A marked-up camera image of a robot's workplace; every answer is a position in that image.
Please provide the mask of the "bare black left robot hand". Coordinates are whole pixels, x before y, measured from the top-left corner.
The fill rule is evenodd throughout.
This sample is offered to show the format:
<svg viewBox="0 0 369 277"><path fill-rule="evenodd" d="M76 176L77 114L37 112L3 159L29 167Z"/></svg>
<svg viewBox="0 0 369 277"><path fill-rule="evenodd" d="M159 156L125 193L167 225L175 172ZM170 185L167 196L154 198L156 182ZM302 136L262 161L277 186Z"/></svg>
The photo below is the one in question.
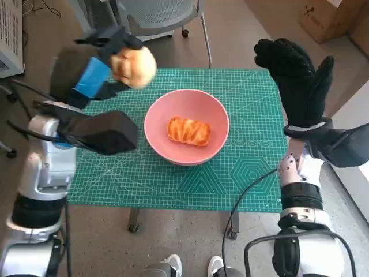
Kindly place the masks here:
<svg viewBox="0 0 369 277"><path fill-rule="evenodd" d="M142 48L142 41L121 26L112 25L86 33L73 44L63 47L54 59L50 96L80 109L91 100L115 97L129 87L108 84L107 79L112 75L111 56L123 49Z"/></svg>

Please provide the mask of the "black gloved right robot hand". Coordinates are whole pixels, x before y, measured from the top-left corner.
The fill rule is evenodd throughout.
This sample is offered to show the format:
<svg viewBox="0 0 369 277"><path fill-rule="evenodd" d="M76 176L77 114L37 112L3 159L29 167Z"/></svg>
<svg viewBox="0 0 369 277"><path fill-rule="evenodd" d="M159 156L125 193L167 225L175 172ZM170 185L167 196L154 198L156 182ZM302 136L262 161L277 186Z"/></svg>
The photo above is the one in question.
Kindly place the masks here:
<svg viewBox="0 0 369 277"><path fill-rule="evenodd" d="M286 39L261 39L254 46L255 63L269 71L278 86L288 123L310 128L322 122L325 99L333 79L334 58L315 68L309 55Z"/></svg>

